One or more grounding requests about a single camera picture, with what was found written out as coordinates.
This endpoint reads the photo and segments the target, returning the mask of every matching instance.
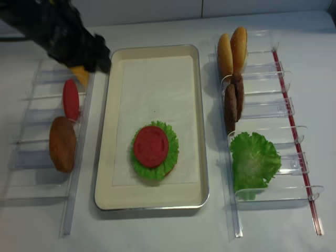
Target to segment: robotic arm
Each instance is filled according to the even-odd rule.
[[[0,0],[0,19],[67,67],[84,66],[89,72],[105,73],[111,68],[104,38],[83,27],[70,0]]]

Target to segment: top bun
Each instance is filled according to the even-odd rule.
[[[233,72],[241,73],[247,52],[247,30],[238,27],[231,37],[231,50],[233,59]]]
[[[217,54],[218,54],[218,66],[222,78],[228,75],[232,75],[233,73],[232,51],[229,35],[227,33],[221,35],[221,38],[219,39]]]

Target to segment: red tomato slice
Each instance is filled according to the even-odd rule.
[[[76,83],[68,79],[63,87],[63,108],[65,116],[72,121],[79,117],[79,96]]]
[[[148,168],[159,166],[166,158],[169,142],[163,130],[156,126],[142,128],[135,138],[134,154]]]

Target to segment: lettuce leaf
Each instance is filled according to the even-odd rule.
[[[233,157],[234,191],[265,188],[281,167],[281,157],[263,135],[243,132],[230,144]]]

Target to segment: tray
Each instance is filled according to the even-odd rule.
[[[77,85],[80,117],[74,125],[77,136],[75,166],[70,174],[56,171],[49,155],[49,131],[55,117],[64,116],[62,91],[67,79]],[[26,91],[27,107],[17,128],[8,136],[8,163],[0,171],[0,201],[63,198],[60,236],[70,234],[81,166],[82,148],[91,102],[93,76],[87,90],[76,76],[53,60],[41,60],[32,86]]]
[[[292,74],[284,71],[277,56],[279,44],[270,31],[248,31],[248,58],[244,79],[245,107],[236,130],[228,136],[225,131],[224,108],[220,106],[223,129],[223,149],[220,162],[224,167],[223,189],[227,211],[228,226],[233,237],[243,236],[240,211],[256,209],[284,209],[309,206],[317,235],[323,235],[321,220],[318,217],[315,200],[324,188],[311,185],[306,155],[301,142],[307,127],[296,126],[294,109],[287,92],[291,85]],[[213,62],[218,69],[217,45]],[[223,104],[223,94],[228,85],[227,78],[218,76],[218,103]],[[271,141],[281,156],[281,168],[267,188],[246,188],[234,192],[232,173],[232,154],[229,145],[234,136],[242,133],[257,132]]]
[[[103,210],[200,208],[209,195],[198,51],[194,46],[123,49],[112,56],[98,163],[96,205]],[[180,153],[160,183],[130,163],[135,132],[160,120]]]

